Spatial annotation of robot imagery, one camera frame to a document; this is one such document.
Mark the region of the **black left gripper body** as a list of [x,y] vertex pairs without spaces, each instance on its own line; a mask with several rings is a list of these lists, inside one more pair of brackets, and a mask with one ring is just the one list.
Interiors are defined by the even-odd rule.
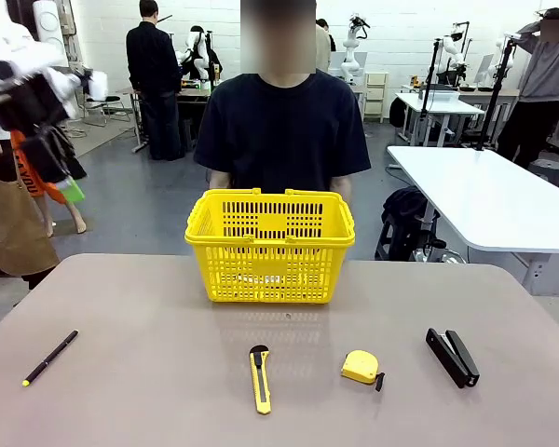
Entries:
[[17,81],[0,91],[0,127],[36,134],[69,118],[61,100],[42,74]]

